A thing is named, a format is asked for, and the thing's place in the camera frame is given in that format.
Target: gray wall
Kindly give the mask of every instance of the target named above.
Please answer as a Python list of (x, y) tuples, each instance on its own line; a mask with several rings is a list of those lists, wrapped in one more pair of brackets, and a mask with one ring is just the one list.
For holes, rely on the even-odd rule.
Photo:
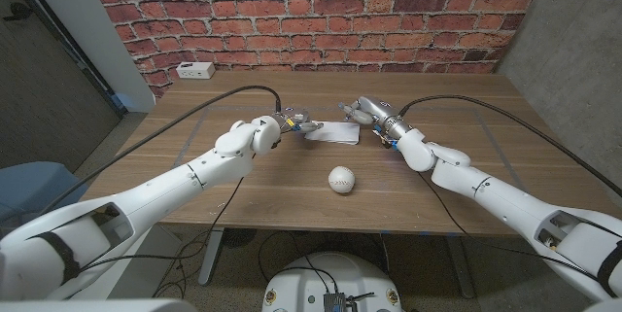
[(130, 112), (156, 104), (99, 0), (46, 0)]
[(622, 0), (534, 0), (497, 72), (622, 186)]

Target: white paper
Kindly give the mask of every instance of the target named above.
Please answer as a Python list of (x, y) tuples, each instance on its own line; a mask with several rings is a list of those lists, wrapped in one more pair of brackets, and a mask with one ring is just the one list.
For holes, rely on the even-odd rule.
[(324, 127), (307, 133), (304, 138), (312, 141), (326, 141), (356, 145), (359, 143), (359, 132), (361, 126), (355, 122), (333, 122), (333, 121), (314, 121), (322, 122)]

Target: black strap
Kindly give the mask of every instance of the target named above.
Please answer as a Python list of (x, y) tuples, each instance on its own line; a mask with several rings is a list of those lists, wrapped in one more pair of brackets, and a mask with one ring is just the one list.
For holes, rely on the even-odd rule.
[(50, 244), (60, 259), (65, 263), (65, 270), (63, 271), (62, 284), (67, 283), (70, 279), (78, 277), (80, 274), (80, 264), (74, 260), (74, 251), (54, 232), (44, 232), (39, 235), (33, 236), (33, 238), (41, 238)]
[(606, 257), (601, 264), (601, 268), (599, 268), (599, 273), (597, 274), (597, 278), (601, 287), (605, 289), (606, 293), (609, 296), (616, 298), (617, 295), (613, 292), (611, 287), (609, 286), (609, 277), (611, 277), (611, 272), (615, 269), (615, 266), (622, 261), (622, 240), (617, 243), (617, 247), (613, 249), (613, 251)]

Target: wooden table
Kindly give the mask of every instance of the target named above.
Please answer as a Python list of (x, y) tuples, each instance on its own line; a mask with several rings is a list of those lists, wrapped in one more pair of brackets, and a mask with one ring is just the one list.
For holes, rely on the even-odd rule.
[[(195, 105), (244, 85), (272, 87), (281, 95), (284, 108), (305, 108), (318, 121), (342, 121), (344, 115), (337, 103), (349, 104), (361, 95), (374, 95), (401, 107), (427, 95), (462, 94), (504, 108), (552, 135), (509, 80), (499, 75), (218, 72), (209, 81), (176, 83), (123, 148)], [(265, 91), (244, 91), (226, 98), (104, 171), (85, 199), (135, 187), (210, 150), (235, 121), (250, 121), (273, 109), (274, 98)], [(405, 120), (419, 128), (428, 141), (467, 153), (473, 166), (543, 201), (622, 217), (595, 178), (495, 112), (467, 102), (437, 100), (413, 107)], [(349, 167), (357, 177), (347, 196), (328, 187), (328, 173), (337, 165)], [(235, 183), (230, 183), (207, 190), (163, 222), (210, 224), (234, 188)], [(467, 231), (514, 234), (469, 199), (449, 191), (440, 191), (440, 195)], [(369, 127), (362, 127), (356, 146), (284, 135), (277, 149), (255, 158), (254, 171), (243, 181), (219, 225), (430, 234), (459, 231), (401, 154), (381, 147)]]

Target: concrete wall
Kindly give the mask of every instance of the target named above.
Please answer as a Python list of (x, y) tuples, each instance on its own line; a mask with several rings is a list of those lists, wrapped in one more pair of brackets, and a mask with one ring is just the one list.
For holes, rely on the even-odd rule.
[(534, 0), (497, 68), (569, 149), (618, 186), (621, 71), (622, 0)]

